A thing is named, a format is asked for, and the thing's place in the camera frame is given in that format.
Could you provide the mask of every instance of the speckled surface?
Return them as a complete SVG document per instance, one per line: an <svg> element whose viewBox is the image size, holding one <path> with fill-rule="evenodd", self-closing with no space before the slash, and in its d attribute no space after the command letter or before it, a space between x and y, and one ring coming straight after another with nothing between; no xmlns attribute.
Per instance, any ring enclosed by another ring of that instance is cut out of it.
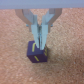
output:
<svg viewBox="0 0 84 84"><path fill-rule="evenodd" d="M32 9L42 15L48 9ZM14 10L0 10L0 84L84 84L84 9L63 9L47 37L48 62L26 56L34 40Z"/></svg>

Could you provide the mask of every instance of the purple block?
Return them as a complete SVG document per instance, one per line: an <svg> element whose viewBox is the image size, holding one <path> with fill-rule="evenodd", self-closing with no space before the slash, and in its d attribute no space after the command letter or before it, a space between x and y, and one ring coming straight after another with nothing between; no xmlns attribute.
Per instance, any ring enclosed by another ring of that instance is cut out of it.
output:
<svg viewBox="0 0 84 84"><path fill-rule="evenodd" d="M47 62L47 46L44 50L37 48L35 41L29 41L27 49L27 57L32 63Z"/></svg>

